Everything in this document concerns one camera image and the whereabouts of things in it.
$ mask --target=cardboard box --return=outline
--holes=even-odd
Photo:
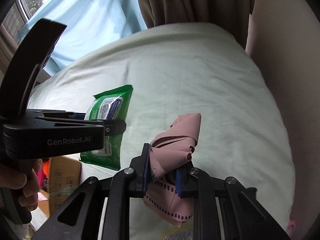
[[[65,157],[50,159],[47,200],[39,200],[39,208],[49,217],[72,194],[70,189],[79,186],[81,162]]]

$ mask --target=beige curtain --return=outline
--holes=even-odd
[[[254,0],[138,0],[148,28],[185,22],[214,23],[245,48]]]
[[[5,74],[9,63],[18,48],[18,44],[10,36],[4,26],[0,25],[0,70]]]

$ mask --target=light blue curtain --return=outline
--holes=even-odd
[[[50,75],[103,45],[147,28],[138,0],[48,0],[20,30],[20,41],[40,18],[68,26],[45,67]]]

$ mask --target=wet wipes label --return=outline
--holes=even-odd
[[[102,103],[100,104],[97,119],[104,119],[104,120],[113,120],[116,118],[121,104],[123,102],[122,97],[112,97],[112,98],[105,98]],[[91,105],[88,112],[86,113],[85,119],[89,118],[90,112],[96,101]],[[112,155],[112,147],[109,141],[109,136],[104,137],[104,148],[101,150],[94,150],[91,151],[93,155],[96,156],[111,156]]]
[[[119,112],[122,101],[122,97],[105,98],[100,105],[97,119],[115,119]]]
[[[111,156],[112,155],[112,147],[109,142],[109,136],[104,137],[104,148],[101,150],[91,151],[93,155],[96,156]]]

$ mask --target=black metal frame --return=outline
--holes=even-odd
[[[103,180],[89,177],[32,239],[97,239],[104,199],[108,197],[102,240],[129,240],[130,198],[143,198],[148,184],[159,182],[147,180],[151,180],[149,147],[145,144],[141,156],[133,158],[129,168],[113,177]],[[256,200],[256,189],[244,188],[233,177],[225,180],[210,177],[190,161],[176,170],[175,182],[179,197],[195,200],[194,240],[221,240],[221,235],[225,240],[290,239]]]

